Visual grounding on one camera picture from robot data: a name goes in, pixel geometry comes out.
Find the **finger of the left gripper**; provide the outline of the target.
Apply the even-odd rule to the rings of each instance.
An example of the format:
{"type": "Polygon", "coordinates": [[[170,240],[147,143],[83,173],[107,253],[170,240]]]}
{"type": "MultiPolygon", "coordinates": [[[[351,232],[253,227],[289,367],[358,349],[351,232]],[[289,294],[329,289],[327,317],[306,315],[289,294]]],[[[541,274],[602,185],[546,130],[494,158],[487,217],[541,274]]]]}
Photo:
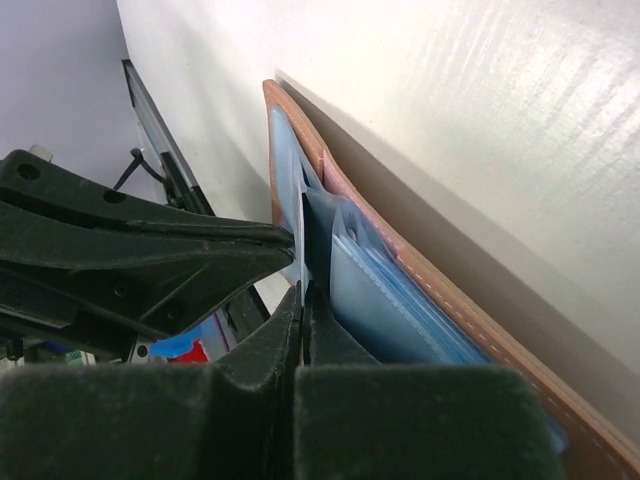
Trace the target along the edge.
{"type": "Polygon", "coordinates": [[[154,339],[193,328],[293,260],[266,223],[142,200],[25,150],[1,163],[1,268],[154,339]]]}

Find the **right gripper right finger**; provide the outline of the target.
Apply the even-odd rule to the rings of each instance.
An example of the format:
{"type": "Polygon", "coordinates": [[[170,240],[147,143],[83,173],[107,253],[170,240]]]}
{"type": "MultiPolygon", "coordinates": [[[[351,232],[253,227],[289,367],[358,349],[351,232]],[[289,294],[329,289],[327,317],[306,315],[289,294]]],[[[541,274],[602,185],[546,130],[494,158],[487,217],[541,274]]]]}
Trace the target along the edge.
{"type": "Polygon", "coordinates": [[[561,479],[542,406],[500,366],[383,365],[309,286],[293,396],[298,479],[561,479]]]}

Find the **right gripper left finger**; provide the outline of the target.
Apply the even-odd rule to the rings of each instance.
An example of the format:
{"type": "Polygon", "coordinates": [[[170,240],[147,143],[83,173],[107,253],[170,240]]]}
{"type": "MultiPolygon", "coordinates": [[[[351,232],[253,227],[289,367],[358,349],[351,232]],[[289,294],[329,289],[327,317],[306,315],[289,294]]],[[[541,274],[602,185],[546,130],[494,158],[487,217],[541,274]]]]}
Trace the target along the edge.
{"type": "Polygon", "coordinates": [[[2,477],[291,478],[300,297],[212,363],[4,373],[2,477]]]}

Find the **tan leather card holder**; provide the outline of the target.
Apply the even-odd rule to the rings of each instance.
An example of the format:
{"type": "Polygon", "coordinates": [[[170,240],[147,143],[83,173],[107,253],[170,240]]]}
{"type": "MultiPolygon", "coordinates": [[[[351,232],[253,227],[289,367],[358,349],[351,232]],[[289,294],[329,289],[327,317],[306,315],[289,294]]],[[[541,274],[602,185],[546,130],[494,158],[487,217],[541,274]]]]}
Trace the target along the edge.
{"type": "Polygon", "coordinates": [[[517,370],[550,413],[570,478],[637,478],[638,448],[383,219],[280,85],[262,89],[273,221],[296,242],[304,193],[309,282],[326,290],[348,331],[383,361],[517,370]]]}

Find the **silver VIP credit card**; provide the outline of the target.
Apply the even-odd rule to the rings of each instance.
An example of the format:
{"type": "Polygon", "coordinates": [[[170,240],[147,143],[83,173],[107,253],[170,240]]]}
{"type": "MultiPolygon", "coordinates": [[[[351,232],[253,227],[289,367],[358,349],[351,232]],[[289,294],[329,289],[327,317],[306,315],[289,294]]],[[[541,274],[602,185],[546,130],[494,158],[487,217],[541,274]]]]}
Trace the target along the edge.
{"type": "Polygon", "coordinates": [[[300,270],[300,282],[302,298],[305,298],[306,291],[309,284],[309,270],[306,264],[306,223],[305,223],[305,204],[304,193],[302,191],[297,192],[298,202],[296,207],[296,214],[298,220],[297,237],[296,237],[296,256],[299,260],[300,270]]]}

